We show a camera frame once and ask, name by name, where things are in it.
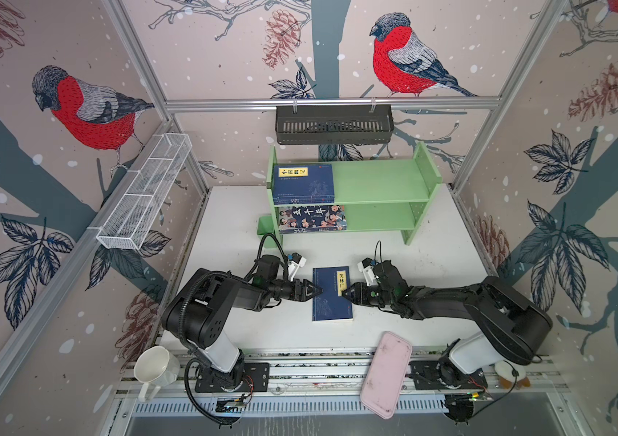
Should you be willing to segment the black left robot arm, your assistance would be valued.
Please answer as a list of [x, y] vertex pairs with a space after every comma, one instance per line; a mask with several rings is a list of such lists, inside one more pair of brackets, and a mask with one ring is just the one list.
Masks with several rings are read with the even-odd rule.
[[162, 328], [185, 347], [195, 368], [197, 393], [265, 392], [269, 365], [245, 365], [245, 355], [223, 331], [232, 309], [261, 312], [284, 301], [310, 302], [323, 293], [312, 282], [295, 277], [305, 259], [286, 255], [272, 233], [262, 236], [250, 271], [198, 269], [167, 305]]

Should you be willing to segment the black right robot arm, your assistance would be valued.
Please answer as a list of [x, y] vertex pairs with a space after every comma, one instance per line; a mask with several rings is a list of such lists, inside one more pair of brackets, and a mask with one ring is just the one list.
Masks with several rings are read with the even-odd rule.
[[536, 303], [497, 276], [461, 287], [409, 285], [390, 261], [370, 259], [354, 283], [340, 296], [352, 304], [376, 308], [401, 319], [454, 319], [474, 323], [467, 338], [447, 344], [427, 381], [454, 389], [484, 366], [507, 361], [527, 366], [537, 358], [552, 330], [552, 320]]

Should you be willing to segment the colourful illustrated thick book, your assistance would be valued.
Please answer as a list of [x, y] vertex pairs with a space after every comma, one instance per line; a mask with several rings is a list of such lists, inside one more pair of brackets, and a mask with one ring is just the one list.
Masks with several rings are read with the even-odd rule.
[[348, 223], [341, 205], [305, 205], [279, 208], [278, 227], [281, 234], [341, 232]]

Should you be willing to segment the blue book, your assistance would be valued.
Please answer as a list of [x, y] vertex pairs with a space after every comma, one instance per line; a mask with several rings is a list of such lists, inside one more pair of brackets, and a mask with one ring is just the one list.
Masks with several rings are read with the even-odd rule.
[[352, 304], [342, 295], [351, 284], [348, 266], [314, 268], [312, 282], [323, 290], [312, 299], [314, 322], [350, 322], [354, 319]]
[[334, 171], [331, 165], [317, 163], [276, 165], [272, 173], [271, 191], [276, 205], [333, 203]]

